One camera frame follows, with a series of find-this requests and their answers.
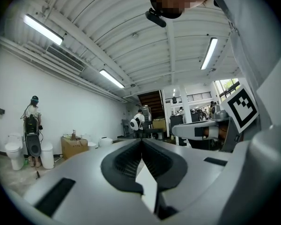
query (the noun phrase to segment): light fixture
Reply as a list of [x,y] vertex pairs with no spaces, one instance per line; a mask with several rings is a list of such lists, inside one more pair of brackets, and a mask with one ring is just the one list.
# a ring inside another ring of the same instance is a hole
[[125,86],[121,84],[118,80],[116,80],[113,76],[111,76],[105,69],[102,69],[100,71],[100,74],[102,74],[104,77],[106,77],[109,81],[113,82],[115,85],[117,85],[119,88],[124,88]]
[[36,20],[34,17],[30,16],[29,14],[26,14],[24,16],[24,23],[26,23],[27,25],[29,25],[39,33],[43,34],[45,37],[49,38],[57,45],[60,45],[64,40],[63,37],[58,35],[56,32],[52,31],[50,28],[48,28],[47,26]]
[[212,54],[214,53],[214,50],[215,50],[217,41],[218,41],[218,39],[215,38],[215,37],[212,37],[212,38],[210,39],[210,43],[209,43],[209,46],[208,46],[208,50],[207,50],[207,53],[206,53],[205,58],[204,58],[204,60],[203,60],[203,64],[202,64],[202,66],[201,66],[201,70],[204,70],[204,69],[207,68],[207,65],[208,65],[208,63],[209,63],[209,61],[210,61],[210,59],[211,59],[211,56],[212,56]]

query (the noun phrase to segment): window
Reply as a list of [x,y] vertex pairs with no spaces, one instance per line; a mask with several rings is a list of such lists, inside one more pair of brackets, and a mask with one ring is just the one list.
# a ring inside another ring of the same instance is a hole
[[224,101],[240,87],[237,78],[215,81],[215,84],[220,94],[221,101]]

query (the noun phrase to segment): white shirt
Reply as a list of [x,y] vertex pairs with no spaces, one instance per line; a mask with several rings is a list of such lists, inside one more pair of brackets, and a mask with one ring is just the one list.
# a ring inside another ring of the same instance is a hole
[[33,115],[36,119],[38,119],[39,115],[42,115],[38,107],[34,107],[33,105],[29,105],[29,107],[25,111],[25,117],[30,117]]
[[134,119],[136,119],[136,118],[138,118],[140,120],[140,127],[139,127],[139,129],[143,130],[142,124],[145,122],[145,116],[140,114],[140,113],[138,113],[138,114],[136,114],[134,116]]

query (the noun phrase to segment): white corrugated ceiling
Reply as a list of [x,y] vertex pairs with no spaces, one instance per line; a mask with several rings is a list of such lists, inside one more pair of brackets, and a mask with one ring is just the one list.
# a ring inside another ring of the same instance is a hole
[[[86,69],[80,74],[81,78],[119,97],[160,89],[172,83],[208,82],[235,77],[239,73],[232,50],[222,54],[229,41],[230,28],[224,13],[213,5],[213,1],[173,20],[170,32],[146,19],[144,13],[150,7],[149,0],[18,0],[7,14],[3,36],[19,45],[30,41],[45,50],[52,44],[50,40],[23,23],[25,14],[34,16],[64,38],[62,47],[84,61]],[[68,30],[68,26],[57,25],[52,11],[83,31],[100,51],[85,46],[86,41],[82,41],[74,30]],[[169,36],[174,38],[174,52]],[[202,60],[212,37],[219,42],[208,68],[202,71]],[[98,53],[111,58],[112,65],[104,63],[96,56]],[[97,73],[103,68],[125,88],[119,89]],[[132,83],[136,84],[134,88],[130,86]]]

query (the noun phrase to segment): staircase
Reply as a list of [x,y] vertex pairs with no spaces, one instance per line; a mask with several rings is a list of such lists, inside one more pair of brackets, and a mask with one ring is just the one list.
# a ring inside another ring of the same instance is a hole
[[152,119],[164,118],[162,97],[159,91],[138,95],[142,106],[148,105],[151,108]]

